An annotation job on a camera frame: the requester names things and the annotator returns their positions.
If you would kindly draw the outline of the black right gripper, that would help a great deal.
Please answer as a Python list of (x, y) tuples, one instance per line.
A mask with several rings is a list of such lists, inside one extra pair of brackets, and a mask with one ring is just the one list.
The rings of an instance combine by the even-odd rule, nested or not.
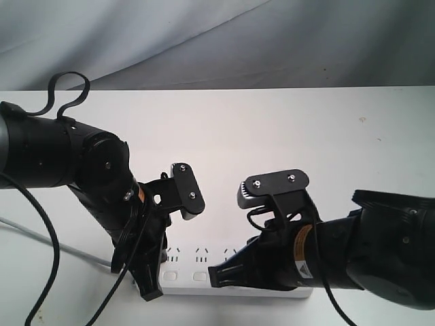
[(234, 254), (234, 263), (208, 267), (211, 286), (274, 291), (323, 287), (326, 265), (317, 259), (324, 226), (320, 219), (287, 218), (284, 224), (276, 218), (266, 220), (260, 235)]

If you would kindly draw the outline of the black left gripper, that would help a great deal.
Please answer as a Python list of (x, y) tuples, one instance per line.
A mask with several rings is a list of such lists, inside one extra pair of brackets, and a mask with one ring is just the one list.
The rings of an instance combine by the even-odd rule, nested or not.
[(149, 183), (138, 183), (126, 195), (128, 219), (112, 240), (112, 268), (130, 268), (140, 296), (150, 302), (162, 296), (160, 263), (166, 259), (166, 229), (170, 214), (179, 208), (174, 178), (161, 173)]

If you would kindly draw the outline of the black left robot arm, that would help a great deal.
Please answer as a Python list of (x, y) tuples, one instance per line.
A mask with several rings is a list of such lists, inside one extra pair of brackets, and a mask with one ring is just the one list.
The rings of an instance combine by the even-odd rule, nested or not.
[(115, 134), (67, 117), (46, 119), (1, 104), (1, 187), (68, 187), (109, 234), (111, 271), (128, 270), (141, 297), (162, 295), (158, 280), (170, 215), (184, 207), (178, 176), (138, 182), (129, 148)]

